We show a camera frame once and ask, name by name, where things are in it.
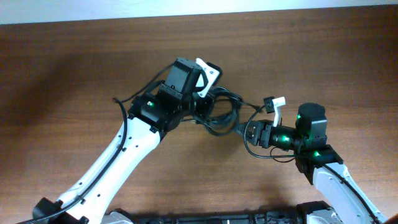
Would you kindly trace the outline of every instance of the robotic arm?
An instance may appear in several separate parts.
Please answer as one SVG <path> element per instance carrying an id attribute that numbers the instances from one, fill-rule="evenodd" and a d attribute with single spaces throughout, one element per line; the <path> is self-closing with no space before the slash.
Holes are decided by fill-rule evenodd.
<path id="1" fill-rule="evenodd" d="M 236 131 L 242 135 L 248 151 L 256 157 L 294 157 L 299 171 L 335 208 L 334 211 L 332 208 L 298 206 L 304 223 L 386 221 L 385 216 L 355 184 L 343 160 L 330 145 L 326 145 L 324 107 L 312 103 L 300 106 L 296 128 L 290 128 L 280 124 L 282 115 L 279 107 L 285 105 L 284 98 L 266 98 L 264 106 L 258 107 L 245 103 L 239 95 L 229 93 L 222 87 L 210 92 L 210 87 L 222 71 L 199 58 L 196 62 L 178 58 L 167 68 L 170 68 L 170 73 L 166 80 L 151 82 L 142 89 L 145 90 L 142 95 L 138 92 L 125 100 L 132 99 L 127 114 L 119 102 L 124 113 L 123 125 L 87 173 L 61 194 L 55 203 L 43 198 L 34 208 L 34 219 L 22 223 L 131 223 L 124 222 L 125 217 L 118 213 L 112 213 L 113 216 L 118 215 L 113 219 L 110 215 L 104 217 L 104 213 L 138 163 L 186 116 L 193 116 L 198 124 L 204 124 L 211 134 L 217 136 Z M 233 110 L 209 119 L 216 102 L 215 94 L 234 100 L 233 108 L 236 110 L 241 105 L 249 105 L 257 111 L 243 124 L 238 124 L 239 115 Z M 275 112 L 275 120 L 252 121 L 264 108 L 268 113 Z M 232 128 L 225 133 L 215 132 L 214 126 L 227 127 L 224 119 L 233 121 Z M 293 150 L 294 154 L 256 155 L 250 151 L 247 142 L 264 148 L 276 146 L 286 151 Z"/>

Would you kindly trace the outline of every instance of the white bracket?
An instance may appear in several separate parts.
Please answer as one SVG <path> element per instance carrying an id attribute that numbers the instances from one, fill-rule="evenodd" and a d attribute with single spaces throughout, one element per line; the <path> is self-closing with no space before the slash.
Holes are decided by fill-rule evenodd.
<path id="1" fill-rule="evenodd" d="M 274 124 L 273 127 L 278 126 L 280 123 L 280 118 L 282 117 L 282 113 L 280 112 L 280 106 L 286 105 L 285 97 L 279 97 L 276 99 L 272 99 L 272 102 L 274 104 L 274 111 L 275 111 L 275 118 L 274 118 Z"/>
<path id="2" fill-rule="evenodd" d="M 205 71 L 208 83 L 206 88 L 204 88 L 202 91 L 198 92 L 199 96 L 204 98 L 209 91 L 210 87 L 213 85 L 213 83 L 216 81 L 218 75 L 220 75 L 220 72 L 215 70 L 214 68 L 211 68 L 204 62 L 202 59 L 197 58 L 196 63 L 202 67 L 202 69 Z M 202 87 L 204 85 L 203 77 L 200 75 L 196 87 Z"/>

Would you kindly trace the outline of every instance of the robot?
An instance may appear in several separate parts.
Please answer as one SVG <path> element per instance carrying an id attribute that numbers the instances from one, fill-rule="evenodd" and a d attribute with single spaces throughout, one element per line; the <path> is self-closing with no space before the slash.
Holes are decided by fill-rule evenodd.
<path id="1" fill-rule="evenodd" d="M 166 80 L 156 79 L 169 70 Z M 222 75 L 216 65 L 177 58 L 160 71 L 146 86 L 126 100 L 115 102 L 121 107 L 123 124 L 115 138 L 96 162 L 56 202 L 43 198 L 33 209 L 33 219 L 26 223 L 384 223 L 387 218 L 373 205 L 349 174 L 343 159 L 326 143 L 325 108 L 304 103 L 298 108 L 295 127 L 283 126 L 280 107 L 285 98 L 264 98 L 264 105 L 243 101 L 238 94 L 215 87 Z M 232 110 L 211 116 L 216 102 L 228 100 Z M 126 111 L 123 103 L 131 101 Z M 256 112 L 245 123 L 239 123 L 239 109 L 248 105 Z M 258 113 L 274 113 L 273 121 L 254 121 Z M 202 124 L 210 134 L 239 134 L 248 152 L 261 159 L 291 158 L 300 173 L 331 203 L 309 202 L 286 211 L 247 215 L 221 215 L 200 218 L 155 217 L 136 219 L 124 210 L 105 211 L 134 168 L 167 134 L 181 122 Z M 262 156 L 251 146 L 278 147 L 293 151 L 285 156 Z"/>

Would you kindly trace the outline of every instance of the dark background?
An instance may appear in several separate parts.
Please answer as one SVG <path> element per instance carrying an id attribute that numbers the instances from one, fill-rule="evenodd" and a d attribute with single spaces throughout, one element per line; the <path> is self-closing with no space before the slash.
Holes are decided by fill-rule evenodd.
<path id="1" fill-rule="evenodd" d="M 246 101 L 285 96 L 285 125 L 304 102 L 325 106 L 328 142 L 390 217 L 398 201 L 397 43 L 397 6 L 0 26 L 0 220 L 28 219 L 42 197 L 69 189 L 120 128 L 112 97 L 129 96 L 176 57 L 219 65 L 219 84 Z M 242 118 L 252 112 L 243 108 Z M 256 159 L 235 134 L 216 138 L 183 123 L 109 210 L 234 212 L 324 199 L 293 162 Z"/>

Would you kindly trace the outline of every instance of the wire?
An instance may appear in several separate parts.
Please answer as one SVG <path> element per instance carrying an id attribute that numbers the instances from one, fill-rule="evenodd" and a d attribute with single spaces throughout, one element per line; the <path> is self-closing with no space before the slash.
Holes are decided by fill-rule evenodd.
<path id="1" fill-rule="evenodd" d="M 246 125 L 244 126 L 244 131 L 243 131 L 243 143 L 244 146 L 246 147 L 246 149 L 248 150 L 248 152 L 256 157 L 256 158 L 260 158 L 260 159 L 275 159 L 275 158 L 291 158 L 291 157 L 295 157 L 295 155 L 283 155 L 283 156 L 262 156 L 262 155 L 258 155 L 254 152 L 252 152 L 248 146 L 248 142 L 246 140 L 246 132 L 248 131 L 248 126 L 250 124 L 250 122 L 254 119 L 254 117 L 262 110 L 264 109 L 266 106 L 263 105 L 262 107 L 260 107 L 259 109 L 256 110 L 256 112 L 254 112 L 254 114 L 249 118 L 248 122 L 246 123 Z"/>
<path id="2" fill-rule="evenodd" d="M 272 155 L 272 152 L 273 152 L 273 150 L 274 149 L 276 149 L 277 147 L 275 146 L 275 147 L 273 147 L 272 149 L 271 149 L 271 151 L 269 151 L 269 155 L 270 156 L 273 156 Z M 275 159 L 275 158 L 272 158 L 273 160 L 275 160 L 275 161 L 277 161 L 277 162 L 280 162 L 280 163 L 288 163 L 288 162 L 292 162 L 295 158 L 292 158 L 292 159 L 289 159 L 289 160 L 287 160 L 287 161 L 280 161 L 280 160 L 277 160 L 277 159 Z"/>
<path id="3" fill-rule="evenodd" d="M 260 106 L 246 103 L 243 100 L 242 96 L 233 93 L 222 86 L 218 86 L 212 90 L 209 90 L 207 97 L 213 98 L 214 105 L 217 102 L 222 101 L 230 102 L 231 110 L 218 116 L 210 116 L 210 111 L 208 113 L 208 116 L 205 118 L 200 118 L 194 115 L 192 119 L 183 119 L 181 120 L 181 122 L 196 121 L 197 124 L 204 125 L 206 130 L 214 136 L 225 136 L 234 131 L 239 126 L 239 110 L 241 109 L 242 105 L 253 107 L 255 110 L 258 110 L 260 108 Z"/>
<path id="4" fill-rule="evenodd" d="M 365 209 L 368 211 L 369 215 L 371 216 L 371 218 L 373 219 L 373 221 L 375 223 L 381 223 L 379 221 L 379 219 L 373 214 L 371 208 L 369 207 L 369 205 L 367 205 L 367 203 L 365 202 L 365 200 L 362 198 L 362 196 L 354 189 L 353 186 L 351 186 L 351 184 L 349 184 L 349 182 L 343 178 L 342 176 L 340 176 L 335 170 L 333 170 L 332 168 L 330 168 L 328 165 L 323 165 L 324 168 L 328 169 L 332 174 L 334 174 L 337 178 L 339 178 L 345 185 L 347 185 L 347 187 L 355 194 L 355 196 L 357 196 L 357 198 L 361 201 L 361 203 L 363 204 L 363 206 L 365 207 Z"/>
<path id="5" fill-rule="evenodd" d="M 41 222 L 44 220 L 47 220 L 49 218 L 53 218 L 56 217 L 58 215 L 63 214 L 64 212 L 66 212 L 67 210 L 69 210 L 70 208 L 72 208 L 73 206 L 75 206 L 77 203 L 81 202 L 84 198 L 84 196 L 86 196 L 88 194 L 88 192 L 96 185 L 96 183 L 101 179 L 101 177 L 105 174 L 105 172 L 108 170 L 108 168 L 111 166 L 111 164 L 113 163 L 113 161 L 117 158 L 117 156 L 119 155 L 119 153 L 122 151 L 124 143 L 126 142 L 126 137 L 127 137 L 127 115 L 126 115 L 126 110 L 124 109 L 124 106 L 122 104 L 122 101 L 113 98 L 113 100 L 120 106 L 120 109 L 122 110 L 122 114 L 123 114 L 123 137 L 122 140 L 118 146 L 118 149 L 116 150 L 116 152 L 113 154 L 112 158 L 106 163 L 106 165 L 104 166 L 104 168 L 101 170 L 101 172 L 96 176 L 96 178 L 94 179 L 94 181 L 92 181 L 92 183 L 85 189 L 85 191 L 83 191 L 83 193 L 81 195 L 78 195 L 76 197 L 76 199 L 70 203 L 69 205 L 67 205 L 66 207 L 62 208 L 61 210 L 51 214 L 51 215 L 46 215 L 46 216 L 42 216 L 39 218 L 33 218 L 31 220 L 27 220 L 27 221 L 23 221 L 17 224 L 32 224 L 32 223 L 37 223 L 37 222 Z"/>
<path id="6" fill-rule="evenodd" d="M 140 90 L 138 90 L 135 94 L 131 95 L 129 98 L 122 100 L 122 103 L 125 103 L 131 99 L 133 99 L 135 96 L 137 96 L 138 94 L 140 94 L 142 91 L 144 91 L 146 88 L 149 87 L 150 84 L 152 84 L 161 74 L 163 74 L 164 72 L 166 72 L 174 63 L 171 63 L 170 65 L 166 66 L 165 68 L 163 68 L 160 72 L 158 72 L 144 87 L 142 87 Z"/>

